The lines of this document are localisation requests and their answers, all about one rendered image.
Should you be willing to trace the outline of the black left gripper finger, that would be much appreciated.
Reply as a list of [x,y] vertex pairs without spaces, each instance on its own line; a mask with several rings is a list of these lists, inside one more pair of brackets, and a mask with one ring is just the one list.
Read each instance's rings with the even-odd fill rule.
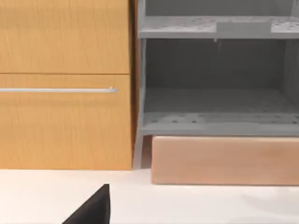
[[110,185],[101,186],[61,224],[110,224]]

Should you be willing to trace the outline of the pale wooden drawer front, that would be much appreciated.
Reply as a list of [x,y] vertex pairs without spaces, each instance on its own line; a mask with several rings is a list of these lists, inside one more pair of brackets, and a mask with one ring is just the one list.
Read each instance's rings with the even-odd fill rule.
[[299,138],[155,136],[154,184],[299,186]]

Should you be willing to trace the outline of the wooden cupboard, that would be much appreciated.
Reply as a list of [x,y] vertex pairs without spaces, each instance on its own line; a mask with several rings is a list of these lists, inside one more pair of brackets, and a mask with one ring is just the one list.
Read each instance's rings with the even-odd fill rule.
[[[133,158],[133,151],[134,151],[134,143],[135,143],[135,135],[136,135],[136,124],[137,124],[137,111],[138,111],[138,102],[137,102],[137,65],[136,65],[136,55],[137,55],[137,0],[128,0],[128,8],[129,8],[129,65],[130,70],[127,74],[87,74],[87,75],[129,75],[131,78],[131,131],[132,131],[132,158]],[[50,74],[52,73],[12,73],[12,74]],[[83,74],[74,74],[74,73],[55,73],[58,75],[66,74],[66,75],[83,75]]]

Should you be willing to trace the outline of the plain wooden drawer front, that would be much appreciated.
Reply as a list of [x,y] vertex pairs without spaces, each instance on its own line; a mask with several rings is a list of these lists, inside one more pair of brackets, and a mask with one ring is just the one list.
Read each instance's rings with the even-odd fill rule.
[[128,0],[0,0],[0,73],[127,74]]

